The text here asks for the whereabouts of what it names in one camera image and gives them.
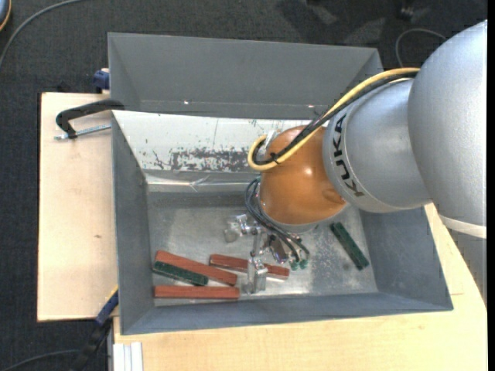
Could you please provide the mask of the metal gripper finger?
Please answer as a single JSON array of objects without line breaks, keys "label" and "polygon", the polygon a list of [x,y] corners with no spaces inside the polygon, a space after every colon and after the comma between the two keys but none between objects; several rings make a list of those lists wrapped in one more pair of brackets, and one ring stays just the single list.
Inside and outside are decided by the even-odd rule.
[{"label": "metal gripper finger", "polygon": [[229,216],[227,228],[224,230],[224,239],[233,243],[241,237],[256,236],[261,232],[261,224],[248,214]]},{"label": "metal gripper finger", "polygon": [[256,294],[264,291],[267,276],[267,267],[259,258],[251,257],[247,260],[247,281],[243,284],[243,291],[247,294]]}]

